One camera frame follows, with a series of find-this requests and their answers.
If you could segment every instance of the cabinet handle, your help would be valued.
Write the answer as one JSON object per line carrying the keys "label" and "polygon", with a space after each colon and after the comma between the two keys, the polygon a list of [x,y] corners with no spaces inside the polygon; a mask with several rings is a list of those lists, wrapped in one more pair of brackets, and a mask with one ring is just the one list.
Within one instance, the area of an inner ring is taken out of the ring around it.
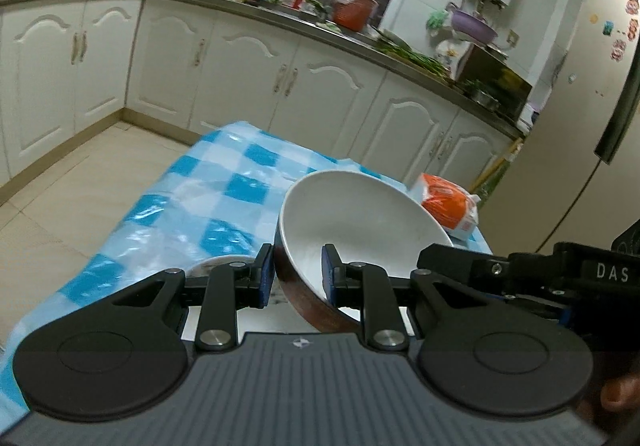
{"label": "cabinet handle", "polygon": [[80,53],[80,61],[84,61],[84,55],[86,54],[86,31],[82,31],[82,52]]}
{"label": "cabinet handle", "polygon": [[273,85],[273,93],[277,94],[278,92],[280,92],[280,85],[282,84],[282,80],[284,79],[284,75],[287,73],[287,66],[286,64],[282,64],[280,66],[280,70],[278,71],[278,74],[276,74],[276,83]]}
{"label": "cabinet handle", "polygon": [[447,153],[449,153],[449,149],[451,147],[451,143],[452,142],[453,142],[453,137],[447,137],[447,140],[442,145],[442,151],[440,152],[440,155],[438,156],[438,160],[442,160],[442,158],[444,156],[446,156]]}
{"label": "cabinet handle", "polygon": [[193,62],[193,66],[197,67],[198,65],[200,65],[200,61],[202,58],[202,52],[204,51],[204,45],[205,45],[205,41],[204,39],[200,40],[200,43],[198,44],[198,51],[196,52],[196,59]]}
{"label": "cabinet handle", "polygon": [[78,57],[78,33],[74,33],[74,41],[71,45],[71,64],[74,65],[76,63],[76,57]]}
{"label": "cabinet handle", "polygon": [[440,149],[440,145],[442,144],[443,139],[444,139],[444,132],[440,132],[438,134],[438,137],[436,137],[436,142],[433,143],[433,146],[429,150],[429,157],[433,157],[433,154]]}
{"label": "cabinet handle", "polygon": [[291,89],[293,88],[293,85],[296,82],[296,78],[297,77],[298,77],[298,69],[293,69],[293,72],[291,73],[291,81],[289,82],[289,85],[287,86],[287,90],[284,91],[285,97],[288,97],[289,94],[291,93]]}

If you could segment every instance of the circular pad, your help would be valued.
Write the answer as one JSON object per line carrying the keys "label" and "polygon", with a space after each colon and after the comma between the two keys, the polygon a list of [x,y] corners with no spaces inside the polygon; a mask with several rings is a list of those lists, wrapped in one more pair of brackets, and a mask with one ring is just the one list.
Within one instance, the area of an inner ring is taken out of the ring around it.
{"label": "circular pad", "polygon": [[187,369],[186,349],[161,320],[132,311],[115,308],[103,326],[71,314],[27,336],[14,375],[29,407],[63,420],[102,421],[170,393]]}
{"label": "circular pad", "polygon": [[444,396],[491,416],[533,416],[571,403],[593,357],[574,333],[503,304],[448,310],[418,366]]}

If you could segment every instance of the pink bowl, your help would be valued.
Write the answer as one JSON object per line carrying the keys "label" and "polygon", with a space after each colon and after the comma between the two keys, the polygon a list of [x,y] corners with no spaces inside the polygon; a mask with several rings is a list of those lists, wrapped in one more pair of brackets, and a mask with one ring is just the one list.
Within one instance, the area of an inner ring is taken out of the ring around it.
{"label": "pink bowl", "polygon": [[485,45],[491,43],[498,36],[498,33],[482,20],[478,20],[459,9],[453,12],[451,26],[454,30],[468,34],[471,38]]}

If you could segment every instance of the metal screw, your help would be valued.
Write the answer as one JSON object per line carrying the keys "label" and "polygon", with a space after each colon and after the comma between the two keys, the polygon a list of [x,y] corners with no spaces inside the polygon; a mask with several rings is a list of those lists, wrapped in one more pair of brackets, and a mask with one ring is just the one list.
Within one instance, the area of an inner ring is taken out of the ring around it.
{"label": "metal screw", "polygon": [[385,329],[373,334],[374,341],[383,347],[397,347],[404,343],[404,336],[399,331]]}
{"label": "metal screw", "polygon": [[221,329],[209,329],[200,333],[200,341],[210,347],[222,347],[231,341],[231,334]]}

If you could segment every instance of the bowl rim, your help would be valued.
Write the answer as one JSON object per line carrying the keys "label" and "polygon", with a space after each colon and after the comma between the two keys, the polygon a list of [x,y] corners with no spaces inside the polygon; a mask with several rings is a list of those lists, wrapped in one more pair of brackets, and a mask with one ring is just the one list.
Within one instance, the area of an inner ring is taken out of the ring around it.
{"label": "bowl rim", "polygon": [[447,233],[445,232],[445,230],[443,229],[443,227],[438,223],[438,221],[433,217],[433,215],[431,215],[426,209],[424,209],[417,201],[415,201],[414,199],[412,199],[411,197],[409,197],[409,195],[407,195],[405,192],[400,191],[399,189],[393,187],[391,184],[388,184],[387,182],[384,182],[383,180],[374,177],[373,175],[369,175],[367,173],[361,172],[361,171],[355,171],[355,170],[340,170],[340,169],[329,169],[329,170],[319,170],[319,171],[315,171],[315,172],[311,172],[307,175],[305,175],[304,177],[301,177],[300,179],[298,179],[296,182],[294,182],[291,187],[287,190],[287,193],[284,195],[284,200],[282,202],[282,206],[280,207],[280,211],[278,213],[278,227],[277,227],[277,231],[280,233],[280,238],[282,240],[282,247],[284,248],[286,254],[287,254],[287,259],[290,261],[292,268],[296,271],[298,277],[300,278],[300,280],[302,280],[302,282],[306,285],[306,287],[322,302],[324,302],[324,304],[329,305],[330,307],[333,307],[332,305],[329,304],[327,298],[326,298],[326,294],[324,293],[324,290],[321,293],[318,293],[318,291],[316,291],[315,288],[313,288],[313,286],[309,283],[309,280],[302,274],[300,273],[300,271],[298,270],[298,268],[296,267],[296,264],[293,262],[293,259],[291,258],[291,253],[290,253],[290,249],[289,249],[289,242],[287,239],[287,235],[285,232],[285,228],[284,228],[284,209],[287,205],[287,200],[289,199],[291,192],[299,186],[299,184],[302,184],[305,180],[309,179],[309,178],[314,178],[316,176],[319,176],[321,174],[329,174],[329,173],[343,173],[343,174],[352,174],[352,175],[358,175],[358,176],[364,176],[367,179],[370,179],[372,181],[378,182],[379,184],[382,184],[384,187],[389,188],[390,190],[393,190],[396,194],[401,195],[402,197],[404,197],[407,201],[416,204],[417,206],[420,207],[420,209],[422,210],[422,212],[427,215],[427,217],[429,219],[431,219],[433,221],[433,223],[435,224],[437,230],[440,231],[440,233],[442,234],[442,236],[444,237],[445,241],[448,242],[448,245],[453,247],[453,242],[451,241],[451,239],[449,238],[449,235],[447,235]]}

